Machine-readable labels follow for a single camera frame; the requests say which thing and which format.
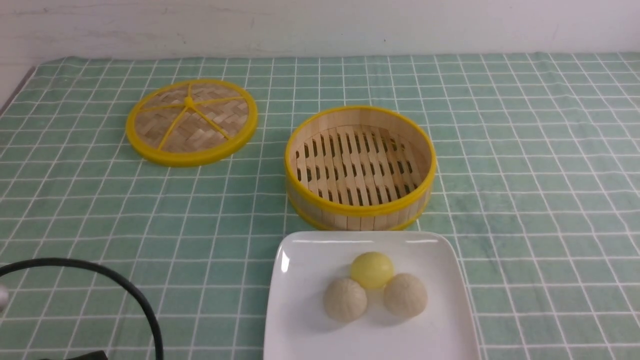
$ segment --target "green checkered tablecloth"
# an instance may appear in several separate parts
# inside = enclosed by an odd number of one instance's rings
[[[456,249],[486,360],[640,359],[640,54],[492,54],[39,66],[0,118],[0,263],[105,264],[140,286],[168,359],[261,359],[276,248],[307,230],[282,156],[319,110],[383,106],[432,137],[438,175],[413,230]],[[200,168],[140,159],[132,106],[214,77],[249,90],[253,140]],[[152,355],[137,304],[80,270],[2,278],[0,359]]]

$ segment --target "yellow bun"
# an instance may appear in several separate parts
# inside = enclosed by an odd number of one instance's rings
[[[393,315],[413,318],[427,307],[427,290],[417,277],[397,274],[385,287],[383,301]]]
[[[327,287],[323,303],[330,318],[339,322],[352,322],[367,310],[367,294],[351,279],[336,279]]]
[[[365,252],[351,263],[351,278],[365,289],[379,289],[393,276],[394,264],[380,252]]]

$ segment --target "white wall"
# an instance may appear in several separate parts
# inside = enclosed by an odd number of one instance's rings
[[[640,51],[640,0],[0,0],[0,64],[522,51]]]

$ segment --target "yellow rim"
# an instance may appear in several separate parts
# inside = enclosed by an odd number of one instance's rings
[[[165,152],[154,147],[147,145],[142,139],[138,137],[135,128],[135,119],[138,116],[140,111],[148,111],[149,109],[141,110],[141,108],[149,101],[151,98],[160,94],[161,92],[165,92],[167,90],[171,90],[172,88],[177,88],[185,85],[193,85],[193,84],[202,84],[202,83],[212,83],[227,87],[229,89],[235,90],[240,94],[241,98],[246,101],[249,112],[247,114],[246,123],[240,132],[232,138],[229,138],[224,131],[221,131],[222,135],[225,138],[228,138],[228,141],[223,145],[214,147],[212,149],[199,151],[199,152],[190,152],[186,154],[178,154],[173,152]],[[173,125],[167,130],[167,134],[173,129]],[[193,167],[199,165],[205,165],[209,163],[213,163],[215,161],[222,160],[227,156],[233,154],[238,151],[242,146],[244,146],[253,134],[255,133],[256,128],[258,127],[258,107],[253,100],[251,94],[249,94],[245,89],[241,88],[232,83],[228,83],[226,81],[215,80],[215,79],[197,79],[197,80],[188,80],[182,81],[180,83],[171,84],[169,86],[165,86],[160,88],[151,94],[148,94],[144,97],[129,113],[129,117],[127,117],[127,125],[126,125],[126,133],[129,142],[133,146],[133,148],[142,155],[143,158],[153,161],[154,163],[158,163],[161,165],[169,166],[169,167]]]
[[[288,154],[291,151],[291,144],[293,143],[293,140],[296,138],[300,130],[306,125],[308,125],[309,123],[311,123],[312,121],[314,121],[315,119],[317,119],[318,117],[324,116],[329,113],[333,113],[335,111],[353,110],[353,109],[376,110],[376,111],[382,111],[383,113],[388,113],[389,115],[393,115],[396,118],[398,118],[398,120],[402,120],[405,123],[411,125],[412,128],[416,130],[416,132],[422,135],[424,141],[427,142],[429,146],[429,151],[431,153],[431,166],[429,167],[429,172],[427,173],[427,177],[412,192],[405,195],[404,197],[401,197],[400,199],[393,200],[386,204],[369,205],[369,206],[343,205],[343,204],[337,204],[335,202],[321,198],[320,196],[312,193],[309,189],[305,188],[296,179],[293,168],[291,168],[288,161]],[[416,125],[409,118],[402,116],[401,114],[398,114],[396,112],[393,112],[387,109],[377,108],[375,106],[345,106],[341,108],[334,108],[334,109],[322,111],[321,113],[318,113],[310,117],[309,119],[304,121],[300,126],[298,126],[298,128],[293,132],[293,134],[289,138],[289,141],[287,142],[287,147],[285,149],[284,167],[285,167],[285,174],[287,176],[287,179],[291,183],[293,188],[296,190],[296,192],[298,192],[306,201],[312,203],[313,205],[317,206],[321,210],[329,211],[331,213],[336,213],[340,215],[346,215],[346,216],[373,217],[373,216],[393,213],[395,211],[403,209],[407,207],[407,205],[416,201],[420,196],[422,196],[422,194],[424,194],[424,192],[427,191],[427,189],[429,189],[429,187],[433,183],[433,180],[436,176],[436,151],[433,148],[433,144],[431,143],[429,136],[427,136],[424,130],[422,130],[418,125]]]
[[[296,211],[296,213],[298,214],[298,216],[300,218],[302,218],[302,220],[306,221],[307,223],[309,223],[309,225],[315,227],[318,230],[325,230],[325,231],[333,231],[333,230],[340,230],[340,229],[334,229],[332,227],[328,227],[325,226],[324,224],[321,224],[317,221],[315,221],[314,219],[310,218],[304,211],[301,211],[299,207],[296,206],[296,203],[293,202],[293,200],[291,200],[291,197],[288,196],[289,198],[289,203],[291,204],[291,207],[293,208],[293,210]],[[418,218],[422,215],[422,213],[424,212],[424,210],[427,208],[427,204],[429,204],[429,201],[427,200],[427,202],[424,203],[422,209],[420,209],[420,211],[411,219],[409,219],[409,221],[400,224],[400,225],[396,225],[394,227],[390,227],[389,229],[385,229],[388,231],[398,231],[398,230],[404,230],[407,227],[410,227],[411,224],[413,224],[416,220],[418,220]]]

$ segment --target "lid center knob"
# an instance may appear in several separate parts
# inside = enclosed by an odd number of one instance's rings
[[[194,108],[196,106],[191,96],[187,96],[184,98],[184,105],[188,108]]]

